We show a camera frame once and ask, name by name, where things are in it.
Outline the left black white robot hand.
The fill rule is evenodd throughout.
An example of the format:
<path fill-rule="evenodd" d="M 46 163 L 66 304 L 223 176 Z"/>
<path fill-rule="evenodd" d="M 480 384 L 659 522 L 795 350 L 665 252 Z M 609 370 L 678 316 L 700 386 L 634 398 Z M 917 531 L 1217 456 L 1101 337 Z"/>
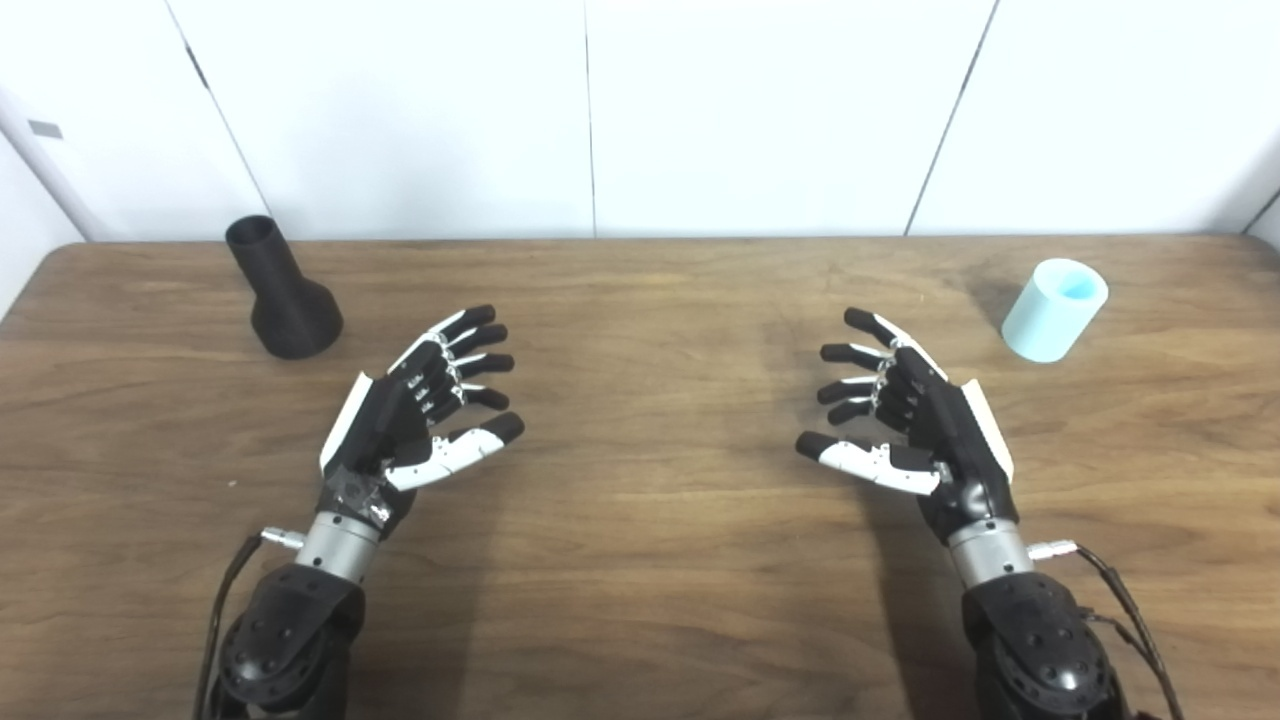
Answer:
<path fill-rule="evenodd" d="M 474 383 L 515 366 L 511 355 L 486 351 L 508 336 L 495 318 L 492 305 L 457 311 L 417 337 L 383 375 L 357 375 L 320 452 L 320 512 L 362 523 L 384 541 L 419 488 L 524 433 L 509 398 Z"/>

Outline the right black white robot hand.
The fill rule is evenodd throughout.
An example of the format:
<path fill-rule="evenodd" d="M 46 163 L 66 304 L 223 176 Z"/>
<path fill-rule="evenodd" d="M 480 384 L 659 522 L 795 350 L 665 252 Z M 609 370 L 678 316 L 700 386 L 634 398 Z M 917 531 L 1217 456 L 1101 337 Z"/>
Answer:
<path fill-rule="evenodd" d="M 916 496 L 924 523 L 942 543 L 974 524 L 1018 524 L 1012 457 L 978 380 L 952 382 L 914 337 L 877 313 L 849 307 L 844 322 L 878 347 L 823 345 L 823 361 L 855 365 L 864 374 L 828 383 L 815 398 L 832 427 L 867 416 L 902 442 L 805 430 L 796 452 Z"/>

